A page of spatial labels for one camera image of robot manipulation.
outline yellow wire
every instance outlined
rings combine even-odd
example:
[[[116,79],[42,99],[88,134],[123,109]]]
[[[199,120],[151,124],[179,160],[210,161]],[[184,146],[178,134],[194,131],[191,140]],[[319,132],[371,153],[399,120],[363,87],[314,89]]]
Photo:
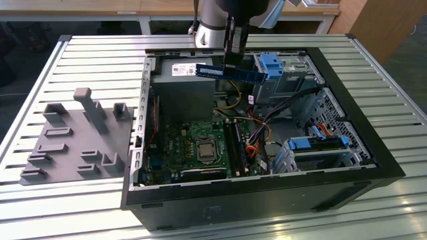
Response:
[[[240,101],[242,101],[242,93],[240,93],[240,90],[239,90],[238,85],[236,85],[232,81],[228,81],[228,82],[230,82],[230,84],[234,86],[234,88],[236,89],[236,91],[238,91],[238,93],[239,93],[238,102],[236,102],[234,105],[230,105],[230,106],[214,107],[214,109],[219,109],[219,110],[232,109],[235,106],[239,105],[239,103],[240,103]]]

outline white table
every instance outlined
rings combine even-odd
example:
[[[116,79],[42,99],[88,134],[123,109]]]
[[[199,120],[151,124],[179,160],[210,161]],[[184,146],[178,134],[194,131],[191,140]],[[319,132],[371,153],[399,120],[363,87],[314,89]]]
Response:
[[[427,117],[358,40],[344,35],[252,35],[248,47],[319,47],[359,104],[406,178],[343,208],[148,232],[120,210],[123,178],[21,186],[17,181],[46,122],[47,103],[67,109],[78,87],[104,108],[138,107],[144,49],[194,48],[186,35],[74,36],[58,42],[0,145],[0,239],[276,239],[422,238],[427,232]]]

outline wooden table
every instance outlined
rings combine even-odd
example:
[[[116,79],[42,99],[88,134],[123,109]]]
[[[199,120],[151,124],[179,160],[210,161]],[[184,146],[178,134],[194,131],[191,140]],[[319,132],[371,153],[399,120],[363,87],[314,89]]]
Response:
[[[279,21],[320,22],[315,33],[326,34],[339,14],[336,8],[287,2]],[[150,21],[192,19],[192,0],[0,0],[0,21],[139,21],[142,34],[151,35]]]

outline floor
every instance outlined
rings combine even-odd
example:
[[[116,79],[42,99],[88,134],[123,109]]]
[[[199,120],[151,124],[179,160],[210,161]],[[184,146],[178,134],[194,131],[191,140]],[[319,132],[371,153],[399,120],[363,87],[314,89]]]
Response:
[[[5,57],[17,74],[17,79],[9,85],[0,87],[0,140],[8,132],[60,35],[96,35],[102,24],[100,22],[52,22],[44,23],[43,27],[48,30],[46,35],[52,45],[51,49],[44,53],[29,53],[17,45]],[[158,27],[158,32],[164,34],[162,25],[152,27]],[[123,22],[122,28],[123,35],[142,34],[138,22]],[[415,33],[407,37],[384,64],[387,72],[424,112],[427,112],[426,46],[427,15],[416,25]]]

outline blue drive bracket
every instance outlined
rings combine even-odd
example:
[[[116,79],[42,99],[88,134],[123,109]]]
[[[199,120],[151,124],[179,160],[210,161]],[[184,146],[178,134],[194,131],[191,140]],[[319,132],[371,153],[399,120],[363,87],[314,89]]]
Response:
[[[279,79],[283,75],[283,63],[276,54],[262,54],[260,64],[267,73],[267,79]]]
[[[223,67],[196,64],[195,75],[198,77],[222,80],[234,80],[246,82],[248,84],[263,85],[266,82],[267,74],[258,71],[246,71],[235,68],[227,68],[230,70],[228,75],[224,75]]]

